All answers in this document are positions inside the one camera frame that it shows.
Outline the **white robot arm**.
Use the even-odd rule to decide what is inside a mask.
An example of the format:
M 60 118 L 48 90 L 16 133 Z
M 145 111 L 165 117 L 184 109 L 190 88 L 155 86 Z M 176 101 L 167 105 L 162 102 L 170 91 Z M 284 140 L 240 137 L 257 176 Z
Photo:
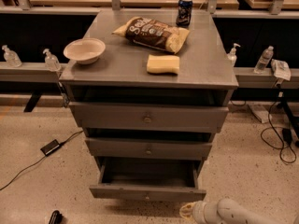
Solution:
M 281 224 L 273 218 L 251 212 L 228 198 L 217 202 L 186 203 L 179 209 L 179 214 L 196 224 Z

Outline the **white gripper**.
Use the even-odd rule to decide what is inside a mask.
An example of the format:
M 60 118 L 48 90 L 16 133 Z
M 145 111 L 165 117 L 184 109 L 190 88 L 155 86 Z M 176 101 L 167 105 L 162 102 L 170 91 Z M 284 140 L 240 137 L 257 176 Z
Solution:
M 179 209 L 179 214 L 187 220 L 194 219 L 197 224 L 217 224 L 219 219 L 217 205 L 203 201 L 184 204 Z

